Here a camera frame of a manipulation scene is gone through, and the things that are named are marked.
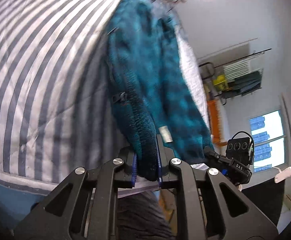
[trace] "gray and white stripes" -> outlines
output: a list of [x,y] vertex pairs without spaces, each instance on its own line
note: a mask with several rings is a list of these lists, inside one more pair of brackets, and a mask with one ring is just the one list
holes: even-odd
[[0,172],[59,182],[117,155],[99,60],[119,2],[0,0]]

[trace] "window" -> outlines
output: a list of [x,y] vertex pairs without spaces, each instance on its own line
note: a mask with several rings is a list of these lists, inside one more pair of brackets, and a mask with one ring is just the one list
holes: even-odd
[[254,172],[285,163],[284,128],[280,111],[249,120],[254,140]]

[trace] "orange object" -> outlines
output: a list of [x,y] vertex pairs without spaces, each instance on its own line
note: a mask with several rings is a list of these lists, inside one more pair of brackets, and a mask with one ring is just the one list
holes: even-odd
[[227,142],[222,142],[222,126],[216,100],[208,101],[208,111],[210,117],[210,129],[213,135],[212,143],[218,147],[226,146]]

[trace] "metal screw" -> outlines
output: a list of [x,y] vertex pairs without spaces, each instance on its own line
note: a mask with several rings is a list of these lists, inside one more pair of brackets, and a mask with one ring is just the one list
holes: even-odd
[[179,165],[181,163],[181,160],[178,158],[173,158],[171,159],[171,163],[174,165]]
[[119,165],[121,163],[123,163],[123,160],[120,159],[120,158],[116,158],[116,159],[113,160],[113,164],[115,164],[115,165]]
[[80,175],[80,174],[82,174],[84,172],[85,172],[85,169],[83,167],[78,167],[78,168],[75,169],[75,173],[78,174],[78,175]]
[[211,169],[209,169],[209,173],[211,175],[217,175],[219,173],[219,171],[216,168],[211,168]]

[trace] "yellow container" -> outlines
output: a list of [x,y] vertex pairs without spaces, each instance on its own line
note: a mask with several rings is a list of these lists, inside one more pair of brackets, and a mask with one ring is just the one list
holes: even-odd
[[217,91],[224,91],[229,88],[225,75],[218,76],[217,79],[213,81],[213,85]]

